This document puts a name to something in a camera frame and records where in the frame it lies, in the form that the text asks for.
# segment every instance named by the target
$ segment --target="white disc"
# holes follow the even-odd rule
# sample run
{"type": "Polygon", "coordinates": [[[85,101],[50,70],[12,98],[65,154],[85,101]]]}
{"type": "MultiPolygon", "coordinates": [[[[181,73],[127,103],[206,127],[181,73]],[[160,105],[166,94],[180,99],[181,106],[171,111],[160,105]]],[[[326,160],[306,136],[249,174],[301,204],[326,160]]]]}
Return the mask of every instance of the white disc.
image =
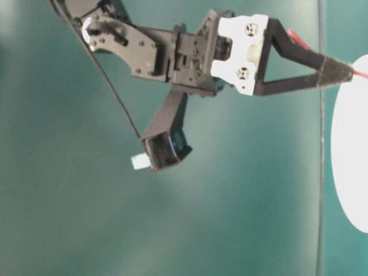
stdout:
{"type": "MultiPolygon", "coordinates": [[[[353,67],[368,72],[368,55],[353,67]]],[[[368,233],[368,81],[362,77],[341,85],[333,111],[331,158],[341,206],[350,222],[368,233]]]]}

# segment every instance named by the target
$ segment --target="teal wall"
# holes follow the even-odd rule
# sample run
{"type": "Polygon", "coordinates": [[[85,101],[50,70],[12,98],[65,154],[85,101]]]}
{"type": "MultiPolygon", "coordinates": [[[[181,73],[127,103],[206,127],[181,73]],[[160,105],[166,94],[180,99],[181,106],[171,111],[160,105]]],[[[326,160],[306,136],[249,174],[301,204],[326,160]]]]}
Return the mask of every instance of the teal wall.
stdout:
{"type": "MultiPolygon", "coordinates": [[[[269,14],[318,48],[315,0],[124,3],[138,25],[189,32],[209,8],[269,14]]],[[[140,143],[46,1],[1,1],[0,50],[1,276],[314,275],[318,91],[192,96],[193,153],[151,174],[132,170],[140,143]]],[[[169,86],[99,60],[142,131],[169,86]]],[[[306,72],[273,55],[267,75],[306,72]]]]}
{"type": "MultiPolygon", "coordinates": [[[[368,2],[326,1],[326,53],[353,63],[368,53],[368,2]]],[[[340,205],[331,167],[331,124],[338,87],[325,94],[324,275],[368,275],[368,235],[352,226],[340,205]]]]}

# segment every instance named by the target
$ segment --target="black bracket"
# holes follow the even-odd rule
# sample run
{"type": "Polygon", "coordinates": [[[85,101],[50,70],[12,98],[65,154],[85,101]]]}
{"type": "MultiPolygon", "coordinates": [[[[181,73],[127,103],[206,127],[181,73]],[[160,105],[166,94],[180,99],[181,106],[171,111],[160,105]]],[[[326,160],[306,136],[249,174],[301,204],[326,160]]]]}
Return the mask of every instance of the black bracket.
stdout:
{"type": "Polygon", "coordinates": [[[351,66],[295,44],[292,42],[279,20],[273,18],[269,19],[256,77],[254,95],[265,96],[280,94],[293,90],[348,82],[352,79],[352,75],[353,69],[351,66]],[[317,72],[312,75],[264,82],[267,62],[272,46],[283,58],[313,68],[317,70],[317,72]]]}

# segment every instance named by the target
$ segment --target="metal bracket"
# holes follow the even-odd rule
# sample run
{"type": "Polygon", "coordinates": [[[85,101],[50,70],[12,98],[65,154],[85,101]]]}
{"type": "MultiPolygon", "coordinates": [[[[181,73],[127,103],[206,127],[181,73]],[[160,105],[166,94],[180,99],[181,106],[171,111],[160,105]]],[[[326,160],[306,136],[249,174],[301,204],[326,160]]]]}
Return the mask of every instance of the metal bracket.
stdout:
{"type": "Polygon", "coordinates": [[[82,34],[91,51],[115,53],[130,66],[133,76],[155,75],[156,42],[133,26],[94,15],[84,21],[82,34]]]}

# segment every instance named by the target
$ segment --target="white bracket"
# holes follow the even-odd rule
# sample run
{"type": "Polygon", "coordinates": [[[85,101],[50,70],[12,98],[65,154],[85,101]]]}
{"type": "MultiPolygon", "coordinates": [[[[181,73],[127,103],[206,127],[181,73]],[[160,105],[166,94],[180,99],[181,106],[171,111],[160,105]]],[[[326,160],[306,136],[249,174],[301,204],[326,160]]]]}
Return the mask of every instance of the white bracket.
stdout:
{"type": "Polygon", "coordinates": [[[268,16],[221,18],[218,35],[232,40],[230,57],[212,61],[211,75],[234,85],[245,95],[253,95],[268,16]]]}

